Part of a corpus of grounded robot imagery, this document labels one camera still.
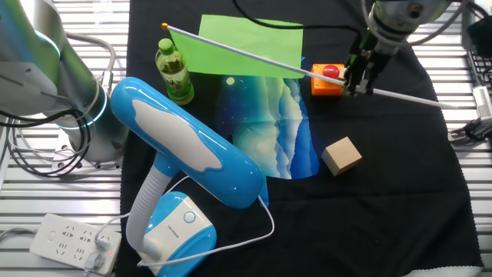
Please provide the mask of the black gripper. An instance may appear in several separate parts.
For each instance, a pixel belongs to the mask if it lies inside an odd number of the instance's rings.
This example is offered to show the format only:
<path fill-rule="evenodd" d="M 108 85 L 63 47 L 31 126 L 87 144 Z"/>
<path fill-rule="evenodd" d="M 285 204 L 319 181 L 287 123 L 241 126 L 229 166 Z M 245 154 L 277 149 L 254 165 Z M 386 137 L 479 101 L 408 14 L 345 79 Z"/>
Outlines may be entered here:
<path fill-rule="evenodd" d="M 369 31 L 356 37 L 349 49 L 349 57 L 345 64 L 343 95 L 354 95 L 364 72 L 364 90 L 366 95 L 374 93 L 374 82 L 384 70 L 384 62 L 391 59 L 389 54 L 378 52 L 378 39 Z M 369 63 L 364 70 L 364 58 Z"/>

